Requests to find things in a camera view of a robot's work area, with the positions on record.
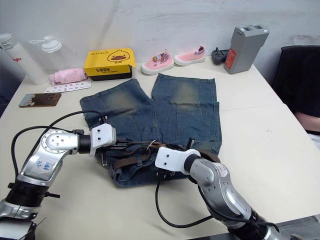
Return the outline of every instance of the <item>pink shoe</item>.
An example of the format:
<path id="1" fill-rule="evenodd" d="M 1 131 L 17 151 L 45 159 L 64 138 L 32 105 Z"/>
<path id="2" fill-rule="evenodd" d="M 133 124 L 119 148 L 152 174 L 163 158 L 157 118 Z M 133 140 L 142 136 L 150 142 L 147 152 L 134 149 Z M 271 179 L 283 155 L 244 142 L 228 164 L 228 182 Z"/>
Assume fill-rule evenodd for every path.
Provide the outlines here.
<path id="1" fill-rule="evenodd" d="M 175 65 L 172 56 L 165 50 L 163 53 L 158 53 L 149 61 L 141 65 L 141 71 L 148 75 L 155 75 L 165 70 L 173 68 Z"/>
<path id="2" fill-rule="evenodd" d="M 204 62 L 206 58 L 205 48 L 200 46 L 196 51 L 175 55 L 174 62 L 180 66 L 187 66 L 189 64 L 196 64 Z"/>

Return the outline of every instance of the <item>belt loop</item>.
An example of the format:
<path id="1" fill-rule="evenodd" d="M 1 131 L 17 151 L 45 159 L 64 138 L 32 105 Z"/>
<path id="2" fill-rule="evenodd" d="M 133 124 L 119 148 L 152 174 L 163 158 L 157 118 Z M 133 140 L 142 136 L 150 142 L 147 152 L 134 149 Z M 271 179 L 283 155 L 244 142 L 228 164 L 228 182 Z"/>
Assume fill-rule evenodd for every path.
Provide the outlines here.
<path id="1" fill-rule="evenodd" d="M 142 164 L 143 164 L 143 161 L 141 159 L 141 154 L 139 154 L 139 153 L 136 155 L 136 164 L 138 167 L 142 166 Z"/>

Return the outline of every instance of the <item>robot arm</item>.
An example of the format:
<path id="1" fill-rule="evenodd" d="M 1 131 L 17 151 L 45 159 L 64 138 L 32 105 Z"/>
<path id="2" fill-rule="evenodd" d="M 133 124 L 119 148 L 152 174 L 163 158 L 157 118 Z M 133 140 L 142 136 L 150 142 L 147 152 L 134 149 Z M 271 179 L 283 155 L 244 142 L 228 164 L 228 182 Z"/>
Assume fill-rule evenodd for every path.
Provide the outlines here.
<path id="1" fill-rule="evenodd" d="M 80 153 L 94 156 L 98 148 L 115 142 L 116 130 L 106 123 L 93 128 L 89 135 L 63 130 L 50 130 L 43 135 L 38 150 L 26 161 L 15 182 L 9 185 L 9 194 L 0 202 L 0 236 L 12 239 L 13 231 L 8 232 L 10 226 L 14 226 L 19 238 L 32 226 L 35 228 L 31 220 L 40 211 L 44 197 L 57 197 L 48 189 L 67 155 Z"/>
<path id="2" fill-rule="evenodd" d="M 160 147 L 155 165 L 189 175 L 198 184 L 210 214 L 241 240 L 284 240 L 273 226 L 264 224 L 266 221 L 237 192 L 223 164 L 202 158 L 195 149 L 178 151 Z"/>

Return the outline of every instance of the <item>phone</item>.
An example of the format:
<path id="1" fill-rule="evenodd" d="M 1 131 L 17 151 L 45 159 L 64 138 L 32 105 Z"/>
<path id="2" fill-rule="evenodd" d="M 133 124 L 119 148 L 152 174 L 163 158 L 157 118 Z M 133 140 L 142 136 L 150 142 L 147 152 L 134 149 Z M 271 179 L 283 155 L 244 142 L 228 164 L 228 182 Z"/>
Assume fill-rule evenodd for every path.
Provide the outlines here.
<path id="1" fill-rule="evenodd" d="M 19 104 L 20 108 L 54 107 L 61 97 L 60 92 L 54 93 L 28 93 Z"/>

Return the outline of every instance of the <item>table surface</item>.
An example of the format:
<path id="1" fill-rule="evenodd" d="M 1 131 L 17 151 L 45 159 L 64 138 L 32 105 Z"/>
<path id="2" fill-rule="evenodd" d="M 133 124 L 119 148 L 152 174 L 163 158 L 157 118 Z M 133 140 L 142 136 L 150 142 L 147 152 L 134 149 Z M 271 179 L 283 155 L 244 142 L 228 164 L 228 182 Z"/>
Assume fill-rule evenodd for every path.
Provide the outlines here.
<path id="1" fill-rule="evenodd" d="M 207 58 L 203 63 L 175 66 L 163 74 L 216 79 L 222 130 L 219 158 L 228 167 L 233 185 L 260 215 L 278 223 L 320 213 L 320 151 L 254 66 L 230 75 Z M 150 96 L 157 76 L 141 74 L 138 63 L 132 77 Z M 0 197 L 8 194 L 7 184 L 14 181 L 10 145 L 18 131 L 48 125 L 79 111 L 82 97 L 125 81 L 93 81 L 89 89 L 62 93 L 55 107 L 19 108 L 25 94 L 42 93 L 49 87 L 49 83 L 34 85 L 25 79 L 0 118 Z M 82 114 L 57 126 L 88 131 Z M 18 139 L 19 166 L 40 133 L 32 130 Z M 42 202 L 35 222 L 47 219 L 36 230 L 37 239 L 190 239 L 227 232 L 214 219 L 186 229 L 166 225 L 156 210 L 155 188 L 118 188 L 108 170 L 92 157 L 67 156 L 50 188 L 61 198 L 48 197 Z M 196 185 L 187 179 L 161 185 L 159 205 L 163 215 L 176 224 L 209 214 Z"/>

